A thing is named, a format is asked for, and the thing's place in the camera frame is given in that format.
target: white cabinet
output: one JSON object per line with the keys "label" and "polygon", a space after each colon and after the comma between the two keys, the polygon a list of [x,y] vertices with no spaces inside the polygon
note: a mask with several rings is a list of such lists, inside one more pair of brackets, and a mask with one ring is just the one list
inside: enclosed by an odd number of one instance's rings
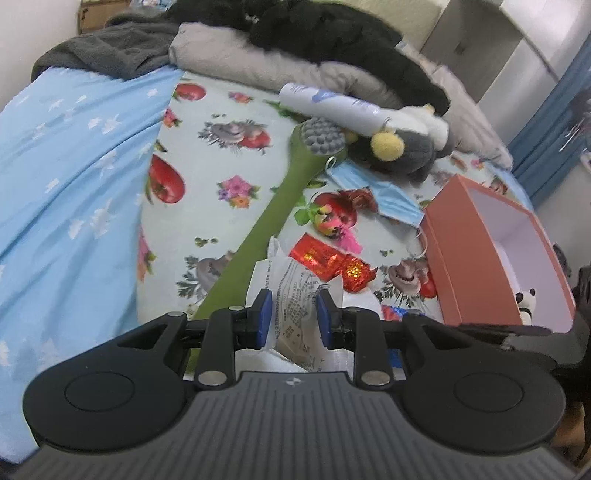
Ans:
{"label": "white cabinet", "polygon": [[478,106],[501,140],[509,144],[555,85],[540,58],[522,40]]}
{"label": "white cabinet", "polygon": [[422,53],[465,84],[506,143],[591,31],[591,0],[450,0]]}

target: blue label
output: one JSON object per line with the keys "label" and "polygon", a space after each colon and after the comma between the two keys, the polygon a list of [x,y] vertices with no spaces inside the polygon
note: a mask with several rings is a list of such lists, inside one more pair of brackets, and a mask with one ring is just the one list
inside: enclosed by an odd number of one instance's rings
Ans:
{"label": "blue label", "polygon": [[339,97],[340,93],[334,93],[329,90],[318,90],[317,93],[314,94],[312,97],[312,101],[314,103],[320,103],[322,100],[326,100],[327,98],[332,97]]}

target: orange box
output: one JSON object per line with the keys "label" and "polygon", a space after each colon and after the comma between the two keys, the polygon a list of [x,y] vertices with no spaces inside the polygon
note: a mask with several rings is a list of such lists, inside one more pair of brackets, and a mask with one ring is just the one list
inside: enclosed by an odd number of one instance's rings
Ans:
{"label": "orange box", "polygon": [[521,325],[515,293],[534,288],[532,325],[570,330],[574,299],[535,214],[455,175],[421,226],[446,325]]}

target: stuffed toy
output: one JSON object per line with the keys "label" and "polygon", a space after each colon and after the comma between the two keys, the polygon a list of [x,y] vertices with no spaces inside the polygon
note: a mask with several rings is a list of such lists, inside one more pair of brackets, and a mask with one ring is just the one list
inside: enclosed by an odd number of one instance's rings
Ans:
{"label": "stuffed toy", "polygon": [[379,171],[425,181],[435,160],[447,157],[456,146],[448,124],[430,105],[382,111],[389,116],[382,131],[360,137],[349,147],[349,156]]}
{"label": "stuffed toy", "polygon": [[519,316],[523,325],[531,325],[531,318],[535,310],[535,289],[520,291],[515,294],[515,301],[519,307]]}

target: gray plush toy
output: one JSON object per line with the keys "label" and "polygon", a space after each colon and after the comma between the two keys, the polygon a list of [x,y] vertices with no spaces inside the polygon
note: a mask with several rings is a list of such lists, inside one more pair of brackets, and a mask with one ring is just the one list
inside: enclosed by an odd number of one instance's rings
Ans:
{"label": "gray plush toy", "polygon": [[359,137],[349,146],[349,157],[368,161],[378,170],[411,181],[426,180],[437,158],[447,157],[456,146],[456,139],[447,123],[433,115],[430,106],[407,106],[391,111],[386,131],[372,138]]}

